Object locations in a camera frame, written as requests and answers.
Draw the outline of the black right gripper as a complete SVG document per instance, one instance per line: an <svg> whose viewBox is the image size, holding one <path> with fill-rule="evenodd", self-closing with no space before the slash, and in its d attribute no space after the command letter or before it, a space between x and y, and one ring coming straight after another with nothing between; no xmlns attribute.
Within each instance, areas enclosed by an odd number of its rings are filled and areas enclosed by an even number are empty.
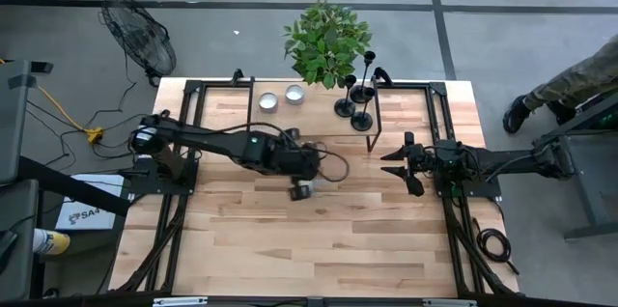
<svg viewBox="0 0 618 307"><path fill-rule="evenodd" d="M406 160L406 167L381 167L381 171L402 179L407 187L407 193L420 197L425 193L424 186L415 175L417 173L432 174L435 169L435 157L429 147L414 143L414 134L404 132L404 144L394 153L388 153L381 160Z"/></svg>

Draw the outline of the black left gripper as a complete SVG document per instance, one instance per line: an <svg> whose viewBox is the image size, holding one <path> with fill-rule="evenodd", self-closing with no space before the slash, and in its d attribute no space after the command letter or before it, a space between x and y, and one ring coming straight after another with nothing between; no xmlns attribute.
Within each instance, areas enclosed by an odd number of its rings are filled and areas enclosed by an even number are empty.
<svg viewBox="0 0 618 307"><path fill-rule="evenodd" d="M284 132L294 141L300 140L297 127L285 129ZM269 163L270 169L277 175L300 180L312 180L318 175L321 160L319 153L308 147L281 148L274 151ZM309 199L313 195L311 184L295 184L288 189L291 201Z"/></svg>

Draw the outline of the medium black candlestick holder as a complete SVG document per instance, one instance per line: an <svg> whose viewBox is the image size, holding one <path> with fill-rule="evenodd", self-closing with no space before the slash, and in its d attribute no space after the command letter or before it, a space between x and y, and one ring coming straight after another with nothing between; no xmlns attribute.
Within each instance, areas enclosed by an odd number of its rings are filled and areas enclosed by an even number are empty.
<svg viewBox="0 0 618 307"><path fill-rule="evenodd" d="M367 112L369 102L376 94L374 88L366 87L363 90L364 106L362 111L356 111L351 116L351 126L357 131L367 131L373 125L373 117Z"/></svg>

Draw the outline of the short black candlestick holder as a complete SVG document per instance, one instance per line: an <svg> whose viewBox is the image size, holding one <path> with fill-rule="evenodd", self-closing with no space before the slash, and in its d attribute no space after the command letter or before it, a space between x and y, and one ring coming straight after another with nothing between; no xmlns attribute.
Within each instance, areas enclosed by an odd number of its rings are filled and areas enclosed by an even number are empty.
<svg viewBox="0 0 618 307"><path fill-rule="evenodd" d="M334 103L334 112L337 116L342 118L349 118L355 111L355 103L350 99L351 88L356 84L356 77L353 74L349 74L344 79L344 85L346 88L346 96L339 98Z"/></svg>

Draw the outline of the tall black candlestick holder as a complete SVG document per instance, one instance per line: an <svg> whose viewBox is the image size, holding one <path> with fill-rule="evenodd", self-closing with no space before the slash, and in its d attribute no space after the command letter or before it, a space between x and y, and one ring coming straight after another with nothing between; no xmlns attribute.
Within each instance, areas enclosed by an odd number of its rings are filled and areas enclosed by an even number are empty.
<svg viewBox="0 0 618 307"><path fill-rule="evenodd" d="M376 53L374 51L368 50L364 53L363 57L365 69L363 72L361 83L359 85L352 86L350 90L350 99L355 103L362 104L367 102L367 99L364 95L365 81L367 78L368 68L373 64L374 60L376 59Z"/></svg>

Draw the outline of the wooden shelf with black legs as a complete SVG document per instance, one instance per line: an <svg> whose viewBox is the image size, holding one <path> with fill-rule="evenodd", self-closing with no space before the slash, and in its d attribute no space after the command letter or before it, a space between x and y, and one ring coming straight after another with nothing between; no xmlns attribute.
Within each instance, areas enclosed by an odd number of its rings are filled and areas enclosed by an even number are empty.
<svg viewBox="0 0 618 307"><path fill-rule="evenodd" d="M287 87L294 84L300 85L305 93L300 105L290 105L285 99ZM297 127L302 137L364 137L370 152L381 134L379 105L373 99L370 101L367 112L373 117L373 125L367 131L357 131L351 126L350 118L339 117L334 112L334 103L344 98L346 91L339 88L327 90L321 84L307 85L293 79L257 79L252 85L249 121L270 123L284 129ZM278 97L275 113L260 111L258 98L266 92Z"/></svg>

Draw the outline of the person's shoe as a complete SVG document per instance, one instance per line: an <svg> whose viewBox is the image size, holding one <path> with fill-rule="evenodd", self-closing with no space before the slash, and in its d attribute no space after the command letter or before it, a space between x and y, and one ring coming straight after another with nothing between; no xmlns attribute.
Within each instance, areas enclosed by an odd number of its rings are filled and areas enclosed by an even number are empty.
<svg viewBox="0 0 618 307"><path fill-rule="evenodd" d="M509 134L517 133L531 110L524 103L525 96L518 96L510 104L502 118L504 130Z"/></svg>
<svg viewBox="0 0 618 307"><path fill-rule="evenodd" d="M549 102L547 107L554 114L556 122L560 126L576 116L576 110L564 105L560 100Z"/></svg>

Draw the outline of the person's leg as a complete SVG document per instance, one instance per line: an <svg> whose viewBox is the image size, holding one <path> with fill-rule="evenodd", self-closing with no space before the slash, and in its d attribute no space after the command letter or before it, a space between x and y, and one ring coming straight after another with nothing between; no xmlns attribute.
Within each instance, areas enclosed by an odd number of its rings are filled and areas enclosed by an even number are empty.
<svg viewBox="0 0 618 307"><path fill-rule="evenodd" d="M529 110L561 100L575 108L594 95L618 88L618 34L592 56L561 71L524 96Z"/></svg>

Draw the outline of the black floor fan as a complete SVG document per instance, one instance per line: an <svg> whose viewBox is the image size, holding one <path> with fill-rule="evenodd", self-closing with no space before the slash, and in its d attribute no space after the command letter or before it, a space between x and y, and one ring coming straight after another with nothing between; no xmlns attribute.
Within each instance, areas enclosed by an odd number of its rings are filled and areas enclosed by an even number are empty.
<svg viewBox="0 0 618 307"><path fill-rule="evenodd" d="M101 15L127 57L144 70L149 84L157 88L160 79L170 75L177 65L168 29L136 0L103 0Z"/></svg>

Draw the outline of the grey metal side table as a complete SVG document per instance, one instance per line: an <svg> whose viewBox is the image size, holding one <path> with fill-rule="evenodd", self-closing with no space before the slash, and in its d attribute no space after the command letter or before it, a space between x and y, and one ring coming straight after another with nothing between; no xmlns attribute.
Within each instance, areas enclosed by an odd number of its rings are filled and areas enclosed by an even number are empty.
<svg viewBox="0 0 618 307"><path fill-rule="evenodd" d="M594 100L580 114L533 141L535 147L557 142L566 151L574 167L579 199L588 224L564 234L564 239L618 234L604 196L618 196L618 128L594 129L603 118L618 114L618 92Z"/></svg>

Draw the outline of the black diagonal beam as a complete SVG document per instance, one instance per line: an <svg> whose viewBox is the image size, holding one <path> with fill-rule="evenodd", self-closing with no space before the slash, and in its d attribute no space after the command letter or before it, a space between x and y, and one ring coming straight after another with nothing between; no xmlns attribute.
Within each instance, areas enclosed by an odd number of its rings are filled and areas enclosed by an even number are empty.
<svg viewBox="0 0 618 307"><path fill-rule="evenodd" d="M79 203L125 217L130 201L107 193L84 181L48 168L25 156L19 158L17 175L23 180L36 180L40 189L69 197Z"/></svg>

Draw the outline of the white and yellow bottle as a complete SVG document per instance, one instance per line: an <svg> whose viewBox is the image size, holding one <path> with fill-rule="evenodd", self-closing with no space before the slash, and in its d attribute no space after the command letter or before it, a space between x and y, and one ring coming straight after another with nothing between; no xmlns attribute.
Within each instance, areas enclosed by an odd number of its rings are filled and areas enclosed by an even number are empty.
<svg viewBox="0 0 618 307"><path fill-rule="evenodd" d="M70 236L55 231L36 228L32 250L40 255L61 255L70 246Z"/></svg>

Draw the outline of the dark grey cabinet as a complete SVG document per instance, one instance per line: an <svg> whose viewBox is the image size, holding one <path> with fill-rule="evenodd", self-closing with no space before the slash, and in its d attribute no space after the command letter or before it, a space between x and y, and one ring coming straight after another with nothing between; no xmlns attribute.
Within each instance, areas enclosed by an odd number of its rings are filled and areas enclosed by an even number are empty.
<svg viewBox="0 0 618 307"><path fill-rule="evenodd" d="M0 187L0 302L30 295L38 204L35 180Z"/></svg>

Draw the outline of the grey side desk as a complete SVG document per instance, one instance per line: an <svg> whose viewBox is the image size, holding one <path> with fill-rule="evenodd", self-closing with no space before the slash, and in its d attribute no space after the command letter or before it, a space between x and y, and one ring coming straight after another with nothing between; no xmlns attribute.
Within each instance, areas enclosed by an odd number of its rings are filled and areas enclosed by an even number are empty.
<svg viewBox="0 0 618 307"><path fill-rule="evenodd" d="M46 167L22 156L22 136L30 88L37 87L30 61L0 64L0 185L38 179Z"/></svg>

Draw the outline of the silver metal bracket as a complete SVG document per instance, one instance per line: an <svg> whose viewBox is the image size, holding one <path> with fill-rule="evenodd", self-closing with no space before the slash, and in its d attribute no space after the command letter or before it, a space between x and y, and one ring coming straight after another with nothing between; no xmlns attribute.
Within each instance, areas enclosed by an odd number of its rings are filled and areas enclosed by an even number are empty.
<svg viewBox="0 0 618 307"><path fill-rule="evenodd" d="M206 307L207 296L170 296L155 298L152 307Z"/></svg>
<svg viewBox="0 0 618 307"><path fill-rule="evenodd" d="M423 307L478 307L474 300L454 298L425 298L422 300Z"/></svg>

